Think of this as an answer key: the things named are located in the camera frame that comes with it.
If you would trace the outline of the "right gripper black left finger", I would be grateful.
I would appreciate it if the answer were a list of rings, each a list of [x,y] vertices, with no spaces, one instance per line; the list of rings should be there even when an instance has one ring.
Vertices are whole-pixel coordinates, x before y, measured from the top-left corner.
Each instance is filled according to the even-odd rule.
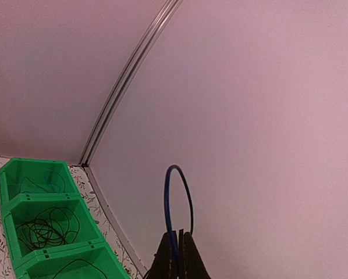
[[[153,263],[143,276],[145,279],[175,279],[177,264],[173,257],[168,233],[165,232],[159,243]]]

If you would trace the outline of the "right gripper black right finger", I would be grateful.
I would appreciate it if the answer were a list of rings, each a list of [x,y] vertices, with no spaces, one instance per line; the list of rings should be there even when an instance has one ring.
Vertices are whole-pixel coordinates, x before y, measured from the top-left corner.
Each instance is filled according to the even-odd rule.
[[[210,279],[190,232],[179,231],[178,275],[182,279]]]

